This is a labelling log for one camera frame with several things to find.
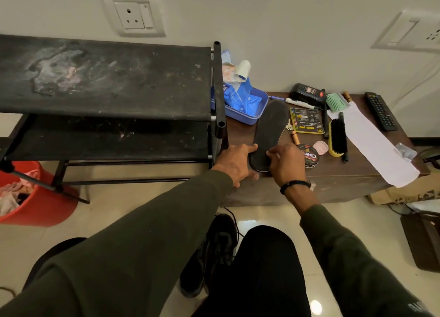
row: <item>black wristband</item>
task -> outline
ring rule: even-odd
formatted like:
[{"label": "black wristband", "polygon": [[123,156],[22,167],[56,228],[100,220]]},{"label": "black wristband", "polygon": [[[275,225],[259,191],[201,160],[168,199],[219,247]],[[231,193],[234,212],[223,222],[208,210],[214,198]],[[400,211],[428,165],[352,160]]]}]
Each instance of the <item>black wristband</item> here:
[{"label": "black wristband", "polygon": [[307,181],[292,180],[292,181],[289,181],[288,183],[284,184],[283,186],[281,186],[279,191],[281,192],[281,194],[284,195],[284,192],[286,191],[286,188],[288,188],[289,186],[292,186],[292,185],[304,185],[304,186],[307,186],[308,188],[311,187],[311,183],[308,183]]}]

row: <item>hand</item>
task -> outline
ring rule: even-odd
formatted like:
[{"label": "hand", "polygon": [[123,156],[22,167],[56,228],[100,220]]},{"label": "hand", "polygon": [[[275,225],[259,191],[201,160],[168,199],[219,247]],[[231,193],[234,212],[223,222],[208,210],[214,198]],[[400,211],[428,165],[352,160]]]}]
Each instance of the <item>hand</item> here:
[{"label": "hand", "polygon": [[304,154],[296,145],[278,144],[266,154],[271,159],[270,171],[278,186],[292,180],[307,181]]},{"label": "hand", "polygon": [[240,181],[246,177],[257,180],[259,175],[255,171],[249,170],[247,166],[248,154],[256,151],[257,148],[257,144],[252,146],[231,145],[220,154],[212,170],[222,171],[229,175],[234,182],[234,187],[240,187]]}]

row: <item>black sneaker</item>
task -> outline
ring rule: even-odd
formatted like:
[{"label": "black sneaker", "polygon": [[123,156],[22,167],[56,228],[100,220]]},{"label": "black sneaker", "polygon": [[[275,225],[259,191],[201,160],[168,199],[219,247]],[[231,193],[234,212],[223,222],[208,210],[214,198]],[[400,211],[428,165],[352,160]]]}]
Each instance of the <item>black sneaker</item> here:
[{"label": "black sneaker", "polygon": [[196,297],[203,288],[207,245],[204,239],[180,274],[180,292],[186,298]]},{"label": "black sneaker", "polygon": [[234,250],[238,243],[237,228],[232,218],[228,214],[217,215],[209,227],[206,238],[208,249],[205,284],[210,292],[232,264]]}]

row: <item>brown wooden cabinet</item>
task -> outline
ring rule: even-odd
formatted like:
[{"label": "brown wooden cabinet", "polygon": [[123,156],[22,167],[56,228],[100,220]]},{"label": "brown wooden cabinet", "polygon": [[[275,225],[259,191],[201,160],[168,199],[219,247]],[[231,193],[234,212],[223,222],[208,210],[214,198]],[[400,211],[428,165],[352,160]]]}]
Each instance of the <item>brown wooden cabinet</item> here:
[{"label": "brown wooden cabinet", "polygon": [[[287,97],[288,93],[275,92],[268,93],[268,95]],[[352,95],[352,98],[360,111],[376,124],[366,106],[364,95]],[[255,129],[256,125],[249,126],[228,118],[229,144],[253,144]],[[384,132],[384,135],[394,145],[400,142],[414,148],[400,126],[398,131]],[[310,145],[323,140],[322,135],[299,133],[298,136],[301,143]],[[285,130],[278,143],[292,143],[290,132]],[[350,161],[344,163],[340,158],[334,158],[326,153],[321,156],[315,168],[307,170],[307,176],[312,183],[316,184],[314,191],[322,203],[346,202],[390,187],[350,141],[349,154]],[[413,164],[421,175],[429,174],[420,156],[413,160]],[[228,206],[275,206],[285,203],[286,199],[279,192],[279,187],[268,174],[261,174],[258,181],[243,181],[240,188],[235,188],[224,201],[224,205]]]}]

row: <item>black insole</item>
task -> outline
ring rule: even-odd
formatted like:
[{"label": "black insole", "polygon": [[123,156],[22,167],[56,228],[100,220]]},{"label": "black insole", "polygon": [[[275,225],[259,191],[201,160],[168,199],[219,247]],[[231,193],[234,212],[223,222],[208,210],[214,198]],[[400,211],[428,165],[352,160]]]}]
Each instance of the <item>black insole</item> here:
[{"label": "black insole", "polygon": [[266,151],[278,144],[289,117],[289,108],[282,101],[274,100],[266,106],[255,131],[254,143],[258,144],[258,149],[250,154],[249,162],[254,170],[269,171],[271,160]]}]

